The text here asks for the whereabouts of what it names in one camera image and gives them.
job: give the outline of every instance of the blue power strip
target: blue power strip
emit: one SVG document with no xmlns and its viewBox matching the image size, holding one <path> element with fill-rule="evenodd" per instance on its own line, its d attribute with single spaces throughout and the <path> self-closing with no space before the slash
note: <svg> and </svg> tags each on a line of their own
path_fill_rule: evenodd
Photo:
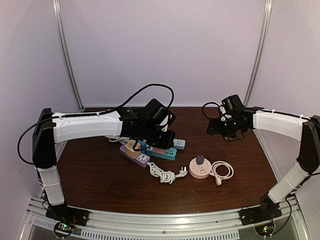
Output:
<svg viewBox="0 0 320 240">
<path fill-rule="evenodd" d="M 154 152 L 151 148 L 151 149 L 147 149 L 145 151 L 145 154 L 147 154 L 149 156 L 154 156 L 154 157 L 174 161 L 174 160 L 176 160 L 177 149 L 171 147 L 171 148 L 165 150 L 165 154 L 161 154 L 161 153 Z"/>
</svg>

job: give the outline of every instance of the white backdrop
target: white backdrop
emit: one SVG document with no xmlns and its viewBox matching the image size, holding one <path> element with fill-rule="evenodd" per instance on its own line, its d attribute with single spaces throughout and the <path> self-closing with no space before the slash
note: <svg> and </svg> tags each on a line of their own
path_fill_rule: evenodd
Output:
<svg viewBox="0 0 320 240">
<path fill-rule="evenodd" d="M 61 11 L 82 103 L 115 106 L 149 83 L 174 106 L 244 99 L 264 0 L 65 0 Z M 166 89 L 149 89 L 131 106 Z"/>
<path fill-rule="evenodd" d="M 51 1 L 0 0 L 0 239 L 15 240 L 31 196 L 41 186 L 17 154 L 21 133 L 43 108 L 77 112 Z M 32 161 L 32 131 L 21 153 Z"/>
<path fill-rule="evenodd" d="M 250 106 L 306 116 L 320 115 L 320 2 L 273 1 L 269 34 Z M 283 177 L 296 162 L 300 144 L 263 132 Z M 313 240 L 319 239 L 320 176 L 297 192 Z"/>
</svg>

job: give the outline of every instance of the purple power strip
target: purple power strip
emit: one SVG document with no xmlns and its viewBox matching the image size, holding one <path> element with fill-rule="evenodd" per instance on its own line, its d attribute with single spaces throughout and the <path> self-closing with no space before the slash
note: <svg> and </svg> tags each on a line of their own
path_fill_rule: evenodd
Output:
<svg viewBox="0 0 320 240">
<path fill-rule="evenodd" d="M 144 168 L 150 162 L 150 157 L 148 155 L 143 154 L 143 153 L 141 153 L 136 159 L 133 159 L 130 156 L 128 156 L 126 154 L 126 146 L 125 145 L 122 145 L 122 147 L 120 147 L 120 153 Z"/>
</svg>

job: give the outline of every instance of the aluminum frame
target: aluminum frame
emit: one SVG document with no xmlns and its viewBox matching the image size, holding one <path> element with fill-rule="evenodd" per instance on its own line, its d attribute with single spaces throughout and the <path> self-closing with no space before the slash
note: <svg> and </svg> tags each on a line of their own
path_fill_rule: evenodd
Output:
<svg viewBox="0 0 320 240">
<path fill-rule="evenodd" d="M 67 41 L 66 41 L 66 36 L 64 31 L 61 8 L 60 8 L 60 0 L 53 0 L 52 3 L 53 3 L 54 17 L 56 21 L 57 30 L 58 30 L 57 33 L 59 36 L 59 42 L 62 50 L 62 57 L 63 57 L 65 69 L 68 75 L 68 79 L 70 82 L 71 90 L 72 90 L 77 108 L 79 111 L 82 111 L 84 109 L 84 106 L 80 98 L 79 90 L 76 84 L 76 79 L 75 79 L 74 71 L 71 65 L 71 60 L 70 60 L 70 56 L 67 48 Z"/>
<path fill-rule="evenodd" d="M 295 197 L 290 197 L 292 217 L 300 240 L 310 240 L 309 232 L 299 203 Z M 43 199 L 32 197 L 19 232 L 19 240 L 28 240 L 33 225 L 51 229 L 56 223 L 46 218 L 46 210 L 42 207 Z M 280 203 L 282 216 L 289 215 L 289 207 L 285 201 Z M 252 228 L 254 225 L 242 226 L 238 211 L 240 209 L 189 214 L 128 214 L 108 211 L 89 210 L 86 226 L 77 226 L 73 233 L 75 237 L 86 238 L 86 233 L 95 236 L 112 236 L 114 239 L 202 239 L 209 236 L 236 233 L 241 229 Z M 46 224 L 39 225 L 39 220 Z"/>
<path fill-rule="evenodd" d="M 257 80 L 260 64 L 261 64 L 261 61 L 262 61 L 263 52 L 264 52 L 265 45 L 266 45 L 266 42 L 267 42 L 267 36 L 268 36 L 268 33 L 269 33 L 271 14 L 272 14 L 272 0 L 265 0 L 258 49 L 257 49 L 257 52 L 256 52 L 256 56 L 255 56 L 255 60 L 254 60 L 254 64 L 253 64 L 253 69 L 252 69 L 249 85 L 248 85 L 248 88 L 246 90 L 245 98 L 244 98 L 244 101 L 243 101 L 243 104 L 245 106 L 247 106 L 249 101 L 250 101 L 250 98 L 252 96 L 252 92 L 253 92 L 253 89 L 254 89 L 254 86 L 255 86 L 255 83 L 256 83 L 256 80 Z"/>
</svg>

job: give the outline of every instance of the vertical metal pole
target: vertical metal pole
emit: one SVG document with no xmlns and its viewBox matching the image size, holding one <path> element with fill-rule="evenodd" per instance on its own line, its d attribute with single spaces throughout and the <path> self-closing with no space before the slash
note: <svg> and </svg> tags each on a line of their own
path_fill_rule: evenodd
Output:
<svg viewBox="0 0 320 240">
<path fill-rule="evenodd" d="M 251 95 L 252 95 L 252 92 L 253 92 L 253 89 L 255 86 L 255 82 L 257 80 L 258 71 L 259 71 L 261 61 L 262 61 L 262 55 L 263 55 L 263 51 L 265 49 L 267 36 L 268 36 L 268 32 L 269 32 L 271 13 L 272 13 L 272 0 L 265 0 L 258 49 L 256 52 L 254 64 L 253 64 L 250 82 L 249 82 L 248 88 L 246 90 L 246 94 L 245 94 L 245 98 L 244 98 L 244 102 L 243 102 L 245 106 L 247 106 L 249 103 L 249 100 L 251 98 Z"/>
<path fill-rule="evenodd" d="M 81 98 L 80 98 L 79 91 L 77 88 L 75 75 L 74 75 L 74 72 L 72 69 L 70 56 L 69 56 L 69 52 L 68 52 L 68 48 L 67 48 L 64 25 L 63 25 L 61 9 L 60 9 L 60 0 L 53 0 L 53 11 L 54 11 L 55 21 L 56 21 L 56 25 L 57 25 L 57 30 L 58 30 L 58 36 L 59 36 L 59 40 L 60 40 L 63 61 L 64 61 L 65 69 L 66 69 L 66 72 L 67 72 L 67 75 L 69 78 L 69 82 L 71 85 L 71 90 L 72 90 L 72 93 L 75 98 L 75 102 L 76 102 L 76 105 L 77 105 L 79 111 L 82 111 L 84 106 L 81 102 Z"/>
</svg>

